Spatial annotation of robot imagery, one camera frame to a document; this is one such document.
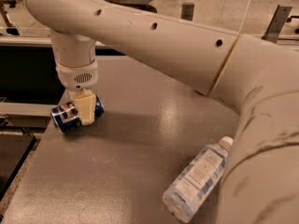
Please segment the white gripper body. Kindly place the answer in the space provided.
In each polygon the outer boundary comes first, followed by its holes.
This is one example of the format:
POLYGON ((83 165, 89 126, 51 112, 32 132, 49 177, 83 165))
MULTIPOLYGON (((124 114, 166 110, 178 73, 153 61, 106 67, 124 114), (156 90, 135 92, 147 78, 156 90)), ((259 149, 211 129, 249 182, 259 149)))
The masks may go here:
POLYGON ((67 67, 56 63, 58 78, 69 91, 89 89, 98 81, 98 63, 92 63, 82 67, 67 67))

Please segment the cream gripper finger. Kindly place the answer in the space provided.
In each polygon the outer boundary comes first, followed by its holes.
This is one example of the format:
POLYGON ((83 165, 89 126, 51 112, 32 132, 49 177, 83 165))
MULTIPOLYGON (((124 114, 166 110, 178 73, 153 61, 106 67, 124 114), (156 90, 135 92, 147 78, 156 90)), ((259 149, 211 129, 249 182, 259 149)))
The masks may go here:
POLYGON ((95 120, 95 94, 91 90, 83 89, 76 95, 73 102, 82 125, 92 124, 95 120))

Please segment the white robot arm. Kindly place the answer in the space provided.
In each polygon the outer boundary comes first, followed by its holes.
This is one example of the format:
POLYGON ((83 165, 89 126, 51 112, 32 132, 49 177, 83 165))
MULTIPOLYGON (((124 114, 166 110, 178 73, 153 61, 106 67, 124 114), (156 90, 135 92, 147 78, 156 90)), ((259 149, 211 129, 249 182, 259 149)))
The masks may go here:
POLYGON ((299 224, 299 52, 105 0, 23 0, 50 28, 59 79, 78 96, 101 42, 240 115, 216 224, 299 224))

